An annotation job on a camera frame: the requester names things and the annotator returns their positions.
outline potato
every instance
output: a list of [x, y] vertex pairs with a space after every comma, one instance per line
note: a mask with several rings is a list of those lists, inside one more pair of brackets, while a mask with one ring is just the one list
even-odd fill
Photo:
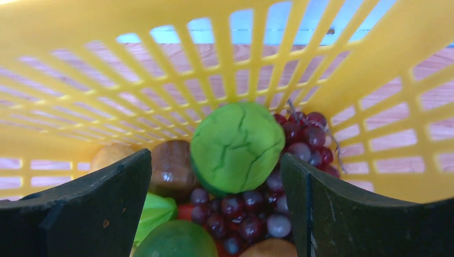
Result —
[[292, 243], [283, 239], [270, 238], [251, 246], [240, 257], [298, 257]]
[[181, 202], [187, 200], [198, 186], [191, 168], [189, 142], [171, 140], [152, 150], [150, 192]]
[[90, 172], [105, 168], [119, 160], [131, 155], [134, 150], [129, 146], [111, 145], [101, 148], [90, 163]]

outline red grape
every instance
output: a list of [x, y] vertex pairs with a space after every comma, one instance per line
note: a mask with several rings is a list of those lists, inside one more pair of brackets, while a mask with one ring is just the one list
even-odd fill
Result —
[[220, 214], [213, 214], [205, 223], [207, 231], [214, 239], [222, 239], [228, 233], [228, 225]]
[[311, 112], [307, 115], [307, 120], [309, 121], [309, 123], [311, 121], [315, 121], [315, 122], [318, 122], [320, 123], [322, 126], [326, 127], [327, 125], [327, 120], [325, 118], [325, 116], [319, 112]]
[[281, 125], [287, 122], [287, 119], [280, 114], [273, 114], [274, 119]]
[[[303, 119], [306, 118], [306, 115], [305, 115], [303, 112], [300, 112], [300, 111], [297, 111], [297, 112], [296, 112], [296, 115], [297, 115], [297, 117], [299, 118], [299, 125], [300, 125], [300, 126], [304, 126], [304, 121], [303, 121]], [[290, 114], [289, 121], [290, 121], [290, 122], [293, 122], [293, 123], [296, 123], [295, 115], [294, 115], [294, 114]]]
[[244, 240], [238, 232], [228, 235], [223, 242], [225, 251], [228, 254], [235, 255], [243, 250]]
[[271, 207], [276, 207], [276, 201], [279, 198], [279, 193], [277, 192], [265, 192], [264, 198]]
[[323, 130], [318, 127], [308, 126], [304, 128], [300, 134], [301, 139], [308, 143], [311, 149], [319, 149], [324, 146], [326, 141], [326, 135]]
[[292, 224], [290, 220], [284, 215], [273, 214], [267, 221], [268, 233], [273, 237], [286, 237], [292, 231]]
[[331, 149], [327, 147], [322, 147], [319, 149], [319, 153], [322, 156], [322, 163], [323, 165], [328, 165], [333, 162], [334, 157], [332, 155]]
[[309, 159], [308, 163], [314, 167], [319, 167], [322, 164], [322, 156], [320, 155], [319, 151], [313, 151], [311, 153], [311, 158]]
[[245, 240], [257, 241], [265, 236], [264, 225], [255, 215], [248, 215], [240, 223], [239, 232]]
[[243, 200], [248, 211], [258, 211], [263, 206], [263, 196], [259, 191], [246, 191], [243, 193]]
[[208, 202], [208, 205], [214, 212], [221, 213], [221, 203], [221, 198], [213, 198]]
[[282, 184], [281, 170], [274, 170], [265, 181], [268, 188], [273, 192], [284, 192], [284, 184]]
[[300, 127], [293, 122], [287, 122], [282, 125], [285, 133], [285, 143], [286, 145], [291, 145], [292, 143], [298, 141], [298, 131]]
[[282, 214], [290, 215], [289, 207], [287, 205], [287, 196], [283, 195], [276, 201], [276, 210]]
[[204, 225], [211, 215], [211, 209], [206, 204], [197, 205], [192, 209], [191, 220], [198, 225]]
[[307, 162], [311, 157], [311, 150], [305, 143], [294, 143], [287, 149], [288, 153], [296, 155], [296, 157]]
[[336, 168], [334, 168], [333, 166], [329, 165], [329, 166], [325, 167], [323, 169], [323, 171], [328, 173], [329, 175], [332, 175], [332, 176], [336, 177], [336, 178], [340, 178], [341, 177], [341, 175], [339, 174], [339, 171]]
[[230, 220], [239, 218], [244, 211], [244, 202], [239, 196], [227, 196], [222, 200], [221, 211], [222, 214]]
[[193, 205], [200, 205], [202, 203], [207, 203], [210, 200], [208, 192], [203, 188], [196, 188], [191, 193], [191, 203]]

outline yellow fruit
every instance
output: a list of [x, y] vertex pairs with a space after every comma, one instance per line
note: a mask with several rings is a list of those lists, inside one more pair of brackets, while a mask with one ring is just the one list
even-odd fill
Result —
[[282, 239], [270, 238], [251, 246], [240, 257], [298, 257], [292, 243]]
[[105, 168], [133, 153], [134, 150], [129, 146], [119, 144], [105, 146], [101, 148], [90, 163], [89, 173]]

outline green fruit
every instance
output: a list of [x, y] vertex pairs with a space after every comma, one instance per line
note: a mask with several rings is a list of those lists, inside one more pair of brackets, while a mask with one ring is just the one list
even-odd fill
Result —
[[257, 103], [227, 104], [206, 117], [191, 141], [193, 170], [211, 194], [260, 186], [285, 145], [282, 127]]
[[139, 245], [157, 226], [178, 216], [178, 208], [173, 198], [164, 198], [147, 193], [134, 237], [134, 245]]
[[199, 225], [183, 220], [156, 227], [134, 252], [134, 257], [217, 257], [211, 236]]

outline yellow plastic basket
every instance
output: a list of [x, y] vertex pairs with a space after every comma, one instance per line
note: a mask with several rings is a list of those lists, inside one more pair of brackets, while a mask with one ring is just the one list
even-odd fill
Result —
[[[332, 0], [309, 44], [297, 49], [309, 1], [293, 0], [276, 53], [263, 56], [267, 13], [278, 2], [0, 1], [0, 197], [17, 199], [83, 176], [102, 145], [138, 149], [189, 140], [220, 104], [258, 101], [282, 112], [287, 99], [330, 118], [344, 150], [343, 179], [415, 202], [453, 196], [454, 172], [446, 163], [454, 158], [448, 131], [454, 65], [424, 78], [414, 70], [454, 41], [454, 1], [398, 0], [363, 39], [351, 40], [379, 3], [364, 0], [337, 40], [320, 46], [345, 2]], [[233, 54], [238, 46], [230, 34], [230, 15], [241, 10], [253, 12], [247, 57]], [[210, 21], [217, 62], [202, 61], [203, 47], [188, 31], [199, 18]], [[176, 46], [150, 35], [164, 25], [173, 26], [184, 51], [172, 52]], [[118, 43], [127, 33], [140, 43]], [[172, 62], [179, 55], [187, 66]], [[319, 65], [311, 70], [313, 59]], [[269, 81], [262, 80], [263, 70]], [[435, 104], [427, 106], [427, 97]], [[393, 108], [406, 115], [389, 114]]]

